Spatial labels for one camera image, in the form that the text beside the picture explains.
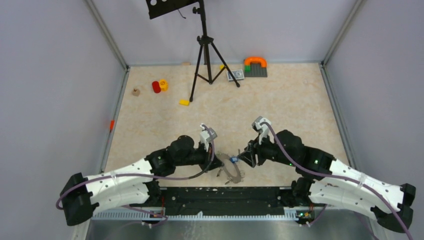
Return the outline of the blue plastic key tag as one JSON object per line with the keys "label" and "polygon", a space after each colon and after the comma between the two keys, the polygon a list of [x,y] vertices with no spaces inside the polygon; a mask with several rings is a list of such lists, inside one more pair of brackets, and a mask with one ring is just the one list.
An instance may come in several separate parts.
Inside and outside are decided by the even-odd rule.
{"label": "blue plastic key tag", "polygon": [[239,161],[239,159],[238,159],[236,156],[231,157],[229,160],[230,160],[233,164]]}

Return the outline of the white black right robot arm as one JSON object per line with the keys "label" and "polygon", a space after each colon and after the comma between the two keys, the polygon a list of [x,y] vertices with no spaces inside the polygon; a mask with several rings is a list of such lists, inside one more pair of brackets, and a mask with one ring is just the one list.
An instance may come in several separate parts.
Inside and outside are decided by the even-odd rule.
{"label": "white black right robot arm", "polygon": [[267,160],[294,167],[301,177],[291,185],[292,205],[332,205],[367,216],[397,233],[412,224],[413,185],[368,176],[330,153],[304,145],[288,130],[278,132],[274,141],[269,136],[250,140],[238,158],[253,168]]}

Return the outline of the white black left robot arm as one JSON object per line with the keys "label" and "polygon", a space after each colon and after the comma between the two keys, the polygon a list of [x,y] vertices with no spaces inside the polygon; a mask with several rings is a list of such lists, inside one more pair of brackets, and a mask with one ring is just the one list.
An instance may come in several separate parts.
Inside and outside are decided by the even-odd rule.
{"label": "white black left robot arm", "polygon": [[187,181],[223,165],[212,142],[181,135],[169,146],[130,165],[97,175],[72,175],[56,201],[68,226],[76,226],[109,209],[160,202],[159,179]]}

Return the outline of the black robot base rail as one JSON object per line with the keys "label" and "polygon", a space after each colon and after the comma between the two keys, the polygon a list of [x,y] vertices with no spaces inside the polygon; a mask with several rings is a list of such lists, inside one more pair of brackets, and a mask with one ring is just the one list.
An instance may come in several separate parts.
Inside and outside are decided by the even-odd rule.
{"label": "black robot base rail", "polygon": [[306,196],[308,184],[302,178],[290,187],[278,186],[227,186],[227,187],[162,187],[157,182],[148,185],[151,197],[136,204],[144,209],[158,208],[159,213],[172,217],[202,214],[217,218],[280,217],[289,214],[301,225],[311,224],[322,216]]}

